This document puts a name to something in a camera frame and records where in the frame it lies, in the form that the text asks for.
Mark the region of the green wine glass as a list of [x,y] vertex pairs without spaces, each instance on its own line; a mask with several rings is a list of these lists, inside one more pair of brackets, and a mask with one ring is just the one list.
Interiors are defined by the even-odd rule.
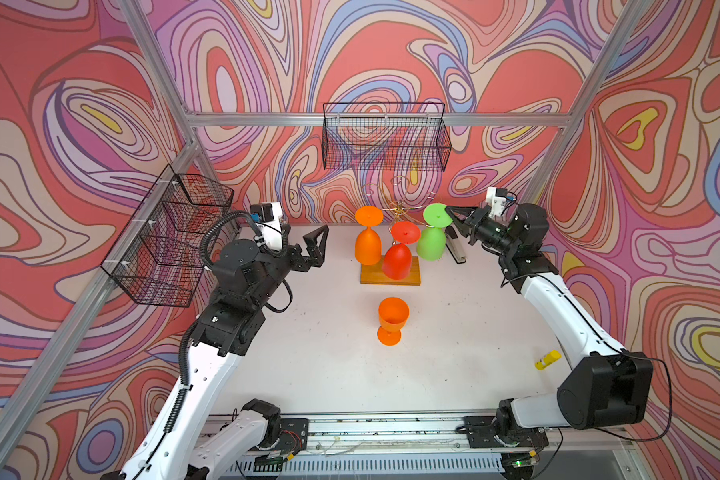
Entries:
[[446,208],[445,204],[432,203],[423,211],[426,227],[422,230],[416,246],[417,255],[423,260],[437,261],[446,249],[445,229],[453,222]]

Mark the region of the red wine glass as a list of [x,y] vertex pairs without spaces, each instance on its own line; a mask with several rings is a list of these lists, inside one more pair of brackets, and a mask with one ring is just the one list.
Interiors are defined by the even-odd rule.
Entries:
[[410,221],[396,222],[390,229],[393,245],[384,255],[382,271],[392,280],[405,279],[411,270],[413,256],[410,245],[420,239],[420,229]]

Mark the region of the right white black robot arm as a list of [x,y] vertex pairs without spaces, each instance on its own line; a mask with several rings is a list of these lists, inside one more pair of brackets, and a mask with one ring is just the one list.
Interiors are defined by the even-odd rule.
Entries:
[[491,218],[489,207],[445,211],[469,244],[497,256],[505,283],[541,314],[570,367],[553,393],[501,401],[491,424],[495,436],[512,443],[539,428],[601,430],[641,422],[653,361],[628,351],[571,294],[541,250],[549,228],[546,211],[521,204],[506,225]]

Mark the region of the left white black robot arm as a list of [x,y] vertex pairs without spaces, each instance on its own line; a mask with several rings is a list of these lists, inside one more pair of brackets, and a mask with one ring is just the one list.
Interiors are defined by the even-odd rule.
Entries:
[[140,446],[109,479],[219,479],[253,448],[277,447],[281,410],[252,399],[235,420],[211,439],[198,441],[224,385],[244,359],[263,326],[269,300],[288,284],[289,273],[319,268],[325,261],[329,228],[304,235],[302,245],[288,241],[290,227],[278,228],[279,249],[265,240],[267,225],[251,215],[224,215],[202,237],[199,256],[218,281],[209,305],[183,334],[179,377],[168,405]]

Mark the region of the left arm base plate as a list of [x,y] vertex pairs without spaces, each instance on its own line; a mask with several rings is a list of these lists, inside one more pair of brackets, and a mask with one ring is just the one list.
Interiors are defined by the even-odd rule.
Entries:
[[308,444],[309,420],[305,417],[285,418],[275,437],[265,438],[255,447],[256,451],[277,452],[280,456],[296,455]]

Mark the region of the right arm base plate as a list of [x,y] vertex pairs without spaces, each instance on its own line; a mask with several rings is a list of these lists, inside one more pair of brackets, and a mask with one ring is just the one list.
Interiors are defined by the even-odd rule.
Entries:
[[501,433],[494,416],[465,416],[456,433],[466,436],[471,449],[543,450],[549,446],[544,429],[514,429]]

